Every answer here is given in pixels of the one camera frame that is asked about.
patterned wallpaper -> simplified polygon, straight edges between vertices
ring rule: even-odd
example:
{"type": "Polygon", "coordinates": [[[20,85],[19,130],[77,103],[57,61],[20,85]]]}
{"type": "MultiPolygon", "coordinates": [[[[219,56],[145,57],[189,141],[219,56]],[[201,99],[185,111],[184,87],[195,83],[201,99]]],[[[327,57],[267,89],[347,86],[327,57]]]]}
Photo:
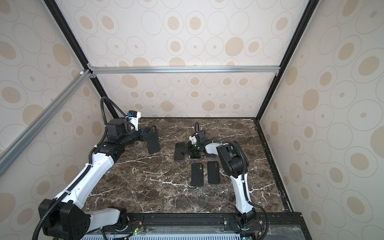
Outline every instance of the patterned wallpaper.
{"type": "Polygon", "coordinates": [[[99,74],[124,111],[143,117],[254,117],[274,73],[99,74]]]}
{"type": "Polygon", "coordinates": [[[308,0],[57,0],[93,66],[279,65],[308,0]]]}
{"type": "Polygon", "coordinates": [[[69,49],[36,0],[0,1],[0,154],[82,69],[69,49]]]}
{"type": "Polygon", "coordinates": [[[325,0],[261,124],[314,240],[384,236],[384,1],[325,0]]]}
{"type": "Polygon", "coordinates": [[[88,162],[104,132],[100,97],[91,86],[90,80],[82,84],[0,177],[1,240],[31,239],[40,202],[54,198],[88,162]]]}

horizontal metal bar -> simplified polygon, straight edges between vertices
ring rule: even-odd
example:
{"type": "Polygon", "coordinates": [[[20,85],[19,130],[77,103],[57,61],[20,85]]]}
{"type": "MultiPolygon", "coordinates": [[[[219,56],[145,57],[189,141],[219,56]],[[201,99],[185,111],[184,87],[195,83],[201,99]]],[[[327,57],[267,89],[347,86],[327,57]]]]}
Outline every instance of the horizontal metal bar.
{"type": "Polygon", "coordinates": [[[85,79],[90,77],[89,70],[84,70],[62,91],[38,118],[22,132],[19,137],[0,156],[0,176],[11,166],[39,132],[56,115],[61,107],[69,100],[85,79]]]}
{"type": "Polygon", "coordinates": [[[186,67],[94,67],[96,74],[106,73],[278,73],[280,66],[186,66],[186,67]]]}

brown marble surface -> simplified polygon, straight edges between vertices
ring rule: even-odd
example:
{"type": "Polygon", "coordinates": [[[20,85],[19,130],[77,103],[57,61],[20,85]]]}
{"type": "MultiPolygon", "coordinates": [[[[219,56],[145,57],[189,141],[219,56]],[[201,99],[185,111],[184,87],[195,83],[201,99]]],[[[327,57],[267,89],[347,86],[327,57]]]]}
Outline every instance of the brown marble surface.
{"type": "Polygon", "coordinates": [[[161,151],[150,155],[145,142],[122,154],[91,192],[84,211],[108,206],[124,207],[130,213],[235,212],[235,194],[231,180],[222,170],[220,159],[202,157],[174,162],[176,142],[187,142],[194,123],[206,130],[210,140],[237,140],[248,156],[248,186],[252,202],[267,212],[282,212],[275,180],[251,119],[140,119],[139,126],[156,125],[161,151]],[[220,184],[209,185],[207,162],[218,161],[220,184]],[[204,166],[204,186],[192,187],[191,164],[204,166]]]}

black phone case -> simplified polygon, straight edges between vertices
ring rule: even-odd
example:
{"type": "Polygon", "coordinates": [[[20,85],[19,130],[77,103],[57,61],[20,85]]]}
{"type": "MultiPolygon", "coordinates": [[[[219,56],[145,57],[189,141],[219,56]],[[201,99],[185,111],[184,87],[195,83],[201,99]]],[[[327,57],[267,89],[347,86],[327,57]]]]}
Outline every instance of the black phone case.
{"type": "Polygon", "coordinates": [[[218,162],[216,161],[208,162],[207,171],[208,171],[208,183],[220,184],[220,172],[219,172],[218,162]]]}
{"type": "Polygon", "coordinates": [[[191,170],[191,185],[194,187],[202,187],[204,185],[203,164],[193,163],[191,170]]]}

